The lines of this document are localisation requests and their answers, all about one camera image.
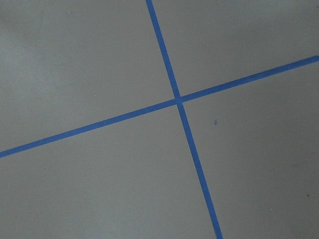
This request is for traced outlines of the blue tape line crosswise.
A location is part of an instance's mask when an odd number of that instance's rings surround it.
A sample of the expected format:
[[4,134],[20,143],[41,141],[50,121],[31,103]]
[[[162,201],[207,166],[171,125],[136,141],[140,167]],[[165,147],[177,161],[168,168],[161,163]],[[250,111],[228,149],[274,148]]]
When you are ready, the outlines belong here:
[[59,141],[59,140],[65,139],[65,138],[73,137],[75,135],[89,132],[89,131],[92,131],[92,130],[95,130],[98,128],[102,128],[102,127],[105,127],[105,126],[108,126],[108,125],[111,125],[114,123],[118,123],[121,121],[125,121],[128,119],[132,119],[132,118],[141,116],[141,115],[145,115],[145,114],[148,114],[151,112],[155,112],[155,111],[158,111],[161,109],[165,109],[165,108],[177,105],[177,103],[188,102],[188,101],[191,101],[191,100],[194,100],[197,98],[201,98],[201,97],[211,95],[211,94],[214,94],[217,92],[221,92],[221,91],[224,91],[224,90],[227,90],[230,88],[244,85],[244,84],[247,84],[247,83],[250,83],[253,81],[264,79],[264,78],[267,78],[267,77],[270,77],[273,75],[277,75],[277,74],[280,74],[280,73],[283,73],[286,71],[290,71],[290,70],[293,70],[293,69],[296,69],[296,68],[299,68],[299,67],[302,67],[305,65],[309,65],[309,64],[312,64],[312,63],[315,63],[318,61],[319,61],[319,56],[315,55],[315,56],[312,56],[312,57],[309,57],[309,58],[306,58],[303,60],[299,60],[299,61],[296,61],[293,63],[289,63],[289,64],[286,64],[283,66],[269,69],[269,70],[266,70],[266,71],[263,71],[263,72],[260,72],[257,74],[253,74],[253,75],[250,75],[247,77],[243,77],[243,78],[240,78],[237,80],[223,83],[221,85],[213,86],[213,87],[201,90],[201,91],[197,91],[197,92],[182,96],[182,97],[180,97],[179,100],[165,101],[165,102],[151,105],[151,106],[148,106],[148,107],[145,107],[142,109],[138,109],[138,110],[135,110],[135,111],[123,114],[123,115],[112,117],[112,118],[109,118],[106,120],[102,120],[102,121],[95,122],[95,123],[92,123],[89,125],[85,125],[85,126],[82,126],[82,127],[76,128],[76,129],[72,129],[72,130],[69,130],[69,131],[66,131],[66,132],[63,132],[60,134],[56,134],[56,135],[53,135],[50,137],[46,137],[46,138],[43,138],[40,140],[36,140],[36,141],[30,142],[30,143],[27,143],[27,144],[23,144],[23,145],[20,145],[20,146],[11,148],[11,149],[7,149],[7,150],[2,151],[0,153],[0,156],[1,156],[1,158],[4,158],[7,156],[16,154],[16,153],[20,153],[20,152],[23,152],[26,150],[30,150],[30,149],[39,147],[39,146],[43,146],[43,145],[46,145],[46,144],[49,144],[49,143],[52,143],[55,141]]

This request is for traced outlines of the blue tape line lengthwise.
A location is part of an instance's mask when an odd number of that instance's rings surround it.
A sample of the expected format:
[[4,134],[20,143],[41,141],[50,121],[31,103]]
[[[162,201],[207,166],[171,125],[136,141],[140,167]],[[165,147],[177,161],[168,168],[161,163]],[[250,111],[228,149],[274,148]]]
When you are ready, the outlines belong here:
[[153,29],[157,38],[157,42],[159,45],[159,49],[161,52],[161,56],[164,62],[164,66],[166,69],[166,73],[170,82],[170,86],[171,86],[171,90],[174,96],[174,100],[175,100],[175,104],[177,106],[178,109],[178,113],[180,116],[180,120],[183,126],[183,130],[185,133],[185,137],[187,139],[187,143],[188,143],[188,147],[192,156],[192,160],[193,160],[193,164],[197,173],[197,177],[199,179],[199,183],[201,186],[201,190],[205,199],[205,203],[208,209],[208,213],[209,213],[209,217],[211,220],[211,224],[215,233],[215,236],[217,239],[222,239],[223,238],[223,234],[222,234],[222,230],[218,221],[218,217],[215,211],[215,207],[214,207],[214,203],[209,191],[209,187],[207,185],[207,181],[205,178],[205,174],[201,165],[201,161],[199,158],[199,154],[198,154],[198,150],[196,148],[196,144],[194,141],[194,137],[190,128],[190,124],[188,121],[188,117],[185,111],[185,107],[184,107],[184,98],[183,96],[180,94],[180,90],[175,78],[175,74],[173,71],[173,67],[170,61],[170,57],[167,51],[167,47],[164,41],[164,37],[160,28],[160,23],[156,14],[156,10],[154,7],[154,4],[151,0],[146,1],[147,4],[147,8],[149,11],[149,15],[152,21],[152,25],[153,25]]

